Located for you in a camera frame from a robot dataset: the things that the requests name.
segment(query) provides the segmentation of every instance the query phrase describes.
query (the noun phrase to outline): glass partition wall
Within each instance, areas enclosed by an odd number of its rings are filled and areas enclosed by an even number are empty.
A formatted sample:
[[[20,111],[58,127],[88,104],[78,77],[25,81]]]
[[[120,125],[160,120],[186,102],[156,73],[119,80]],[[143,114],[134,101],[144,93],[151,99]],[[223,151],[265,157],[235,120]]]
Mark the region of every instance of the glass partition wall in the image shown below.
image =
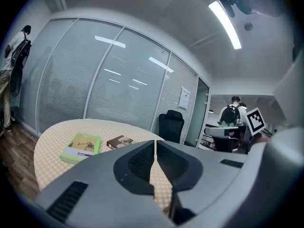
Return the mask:
[[[94,118],[158,134],[158,116],[175,110],[190,124],[198,75],[168,49],[99,20],[50,20],[24,67],[19,119],[43,133],[62,121]],[[178,107],[182,87],[187,109]]]

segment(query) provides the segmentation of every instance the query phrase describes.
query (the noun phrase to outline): wooden floor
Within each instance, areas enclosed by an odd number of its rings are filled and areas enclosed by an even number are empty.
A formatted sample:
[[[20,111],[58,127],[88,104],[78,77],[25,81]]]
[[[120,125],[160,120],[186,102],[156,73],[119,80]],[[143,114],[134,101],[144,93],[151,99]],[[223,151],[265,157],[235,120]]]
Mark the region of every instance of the wooden floor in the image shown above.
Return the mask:
[[[8,180],[15,191],[34,199],[39,193],[34,171],[34,149],[37,138],[14,122],[12,132],[0,137],[0,158],[8,167]]]

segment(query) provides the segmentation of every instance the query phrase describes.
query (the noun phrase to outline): green book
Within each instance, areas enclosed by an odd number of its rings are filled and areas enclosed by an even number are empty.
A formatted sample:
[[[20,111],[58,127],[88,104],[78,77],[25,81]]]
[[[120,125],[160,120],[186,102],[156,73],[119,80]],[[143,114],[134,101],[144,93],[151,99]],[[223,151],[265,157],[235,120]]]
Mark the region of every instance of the green book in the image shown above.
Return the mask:
[[[64,162],[77,164],[78,162],[98,154],[101,145],[101,137],[77,133],[67,147],[60,154]]]

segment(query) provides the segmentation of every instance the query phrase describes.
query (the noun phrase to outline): table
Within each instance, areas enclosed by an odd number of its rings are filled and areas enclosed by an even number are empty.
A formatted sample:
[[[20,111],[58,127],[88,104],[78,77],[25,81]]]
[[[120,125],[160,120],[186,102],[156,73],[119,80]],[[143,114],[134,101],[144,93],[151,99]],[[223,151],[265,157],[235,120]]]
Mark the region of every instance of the table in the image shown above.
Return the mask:
[[[119,135],[128,136],[137,142],[163,140],[161,137],[139,127],[112,121],[77,119],[55,124],[41,135],[34,151],[35,175],[40,190],[74,166],[61,161],[59,155],[76,133],[101,136],[100,153],[111,151],[112,149],[106,146],[106,142]],[[161,208],[165,208],[170,204],[172,186],[157,162],[156,142],[154,149],[154,164],[151,168],[150,184],[154,186],[155,202]]]

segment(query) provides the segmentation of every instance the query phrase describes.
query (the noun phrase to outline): book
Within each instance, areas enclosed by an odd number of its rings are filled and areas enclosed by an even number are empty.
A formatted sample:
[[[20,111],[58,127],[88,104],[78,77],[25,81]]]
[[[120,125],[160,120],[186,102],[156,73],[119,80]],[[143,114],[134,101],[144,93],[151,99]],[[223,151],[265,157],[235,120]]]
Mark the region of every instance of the book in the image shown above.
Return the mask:
[[[128,146],[130,144],[136,143],[136,141],[134,141],[133,139],[130,139],[124,135],[118,136],[114,139],[109,140],[106,145],[111,148],[111,149],[117,149],[120,147],[125,147]]]
[[[99,136],[77,133],[60,154],[64,162],[77,164],[78,162],[99,153],[101,138]]]

